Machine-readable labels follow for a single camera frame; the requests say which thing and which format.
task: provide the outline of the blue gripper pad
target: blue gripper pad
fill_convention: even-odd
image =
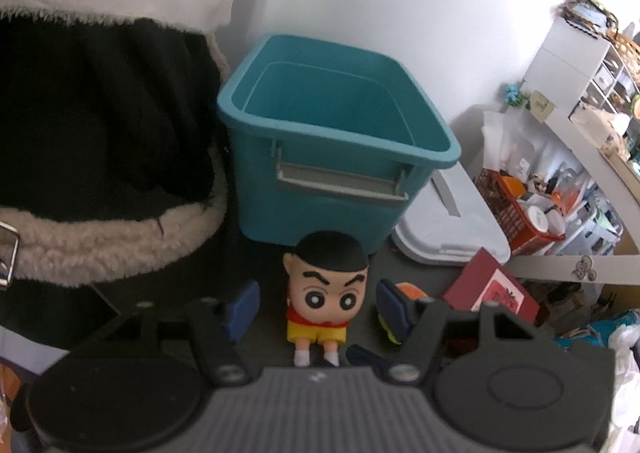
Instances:
[[[398,341],[404,343],[414,326],[409,321],[406,305],[404,300],[399,298],[400,295],[402,293],[390,289],[382,281],[378,282],[376,287],[376,308],[378,313],[382,316],[389,330],[391,330],[391,334]]]
[[[226,305],[223,327],[232,343],[242,339],[260,308],[260,286],[252,281],[238,298]]]

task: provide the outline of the white fleece trim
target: white fleece trim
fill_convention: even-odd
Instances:
[[[34,18],[38,20],[45,20],[46,22],[62,22],[70,26],[76,22],[81,24],[98,24],[102,26],[116,26],[119,24],[132,24],[136,18],[127,16],[115,16],[114,14],[103,13],[79,13],[77,11],[64,11],[54,10],[47,8],[30,8],[27,6],[14,6],[7,5],[0,7],[0,19],[16,18],[18,16],[24,16],[27,18]],[[161,26],[171,27],[168,24],[158,22]],[[185,27],[180,27],[179,30],[187,31]]]
[[[158,219],[60,223],[0,207],[0,220],[20,233],[15,277],[77,287],[156,271],[193,253],[219,229],[226,212],[222,159],[215,147],[209,154],[215,172],[209,199]],[[11,249],[0,240],[2,256]]]
[[[226,56],[222,54],[222,51],[220,51],[220,47],[216,41],[216,33],[210,32],[206,38],[211,58],[220,72],[220,83],[225,83],[231,77],[231,67],[229,67],[229,62],[226,60]]]

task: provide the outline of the red basket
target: red basket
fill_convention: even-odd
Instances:
[[[483,169],[476,178],[476,188],[507,236],[512,256],[532,255],[549,242],[564,240],[564,235],[541,233],[533,227],[500,173]]]

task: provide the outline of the teal plastic bin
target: teal plastic bin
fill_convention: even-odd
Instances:
[[[367,253],[460,145],[397,61],[298,36],[264,37],[218,95],[242,232],[295,245],[318,229]]]

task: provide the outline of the crayon shin-chan figure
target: crayon shin-chan figure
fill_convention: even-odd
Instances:
[[[360,243],[339,231],[316,231],[283,258],[289,275],[287,340],[294,364],[308,367],[309,346],[319,343],[324,359],[338,366],[338,346],[364,300],[369,261]]]

